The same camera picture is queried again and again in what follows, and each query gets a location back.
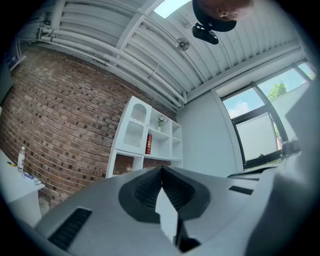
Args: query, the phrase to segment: table top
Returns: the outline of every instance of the table top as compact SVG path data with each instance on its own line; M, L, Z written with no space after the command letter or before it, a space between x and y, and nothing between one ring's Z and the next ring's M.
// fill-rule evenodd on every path
M7 162L13 163L0 149L0 190L6 203L18 200L45 187L43 184L33 185L22 177L18 172L18 167L10 167Z

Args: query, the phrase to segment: blue sky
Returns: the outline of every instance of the blue sky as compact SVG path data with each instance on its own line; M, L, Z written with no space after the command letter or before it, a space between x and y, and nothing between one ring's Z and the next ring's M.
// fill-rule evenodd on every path
M301 69L308 75L312 76L310 68L304 63L300 65ZM274 84L283 81L287 92L301 86L305 80L294 70L291 69L281 75L278 75L264 83L259 84L260 89L268 95ZM263 105L262 100L256 94L254 89L249 89L232 98L225 100L224 105L231 118L235 118L251 110L255 110Z

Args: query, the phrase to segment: cap brim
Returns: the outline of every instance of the cap brim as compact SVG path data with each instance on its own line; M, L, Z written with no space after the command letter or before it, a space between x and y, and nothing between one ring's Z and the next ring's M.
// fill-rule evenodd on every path
M218 31L218 32L228 32L233 30L237 24L235 20L222 21L214 19L204 13L199 7L198 0L192 0L193 11L197 20L206 28Z

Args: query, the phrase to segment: window frame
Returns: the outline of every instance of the window frame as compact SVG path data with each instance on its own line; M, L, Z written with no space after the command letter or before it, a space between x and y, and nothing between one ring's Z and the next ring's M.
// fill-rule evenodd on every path
M227 99L230 99L238 94L241 94L249 89L254 89L254 91L256 92L256 94L260 97L260 99L262 100L262 102L264 103L263 106L260 106L254 110L251 110L247 113L244 113L242 115L239 115L239 116L236 116L234 118L231 118L231 122L232 122L232 125L233 125L233 128L234 128L234 131L235 131L235 134L236 134L236 137L237 137L237 140L238 140L238 143L239 143L239 147L240 147L240 152L241 152L241 158L242 158L242 163L243 163L243 169L248 169L248 168L253 168L253 167L257 167L257 166L261 166L263 164L267 164L267 163L270 163L274 160L277 160L277 159L280 159L281 158L281 149L280 150L277 150L275 152L272 152L272 153L269 153L267 155L263 155L263 156L259 156L258 158L255 158L255 159L250 159L250 160L246 160L246 157L245 157L245 152L244 152L244 148L243 148L243 145L242 145L242 141L241 141L241 138L240 138L240 135L239 135L239 132L238 132L238 128L237 128L237 125L238 124L241 124L245 121L248 121L248 120L251 120L255 117L258 117L264 113L269 113L269 115L271 116L273 122L275 123L277 129L278 129L278 132L279 132L279 135L280 135L280 139L281 141L284 143L284 142L287 142L289 141L288 139L288 135L287 135L287 132L285 130L285 127L276 111L276 109L274 108L274 106L272 105L271 101L268 99L268 97L263 93L263 91L259 88L259 84L262 84L263 82L266 82L272 78L275 78L289 70L295 70L300 76L302 76L307 82L311 82L312 80L310 79L310 77L301 69L299 68L298 66L300 64L303 64L303 63L306 63L308 62L306 59L303 59L299 62L296 62L296 63L293 63L289 66L286 66L285 68L282 68L281 70L277 71L277 72L274 72L270 75L267 75L257 81L253 81L251 82L249 85L247 86L244 86L224 97L221 98L222 102L227 100Z

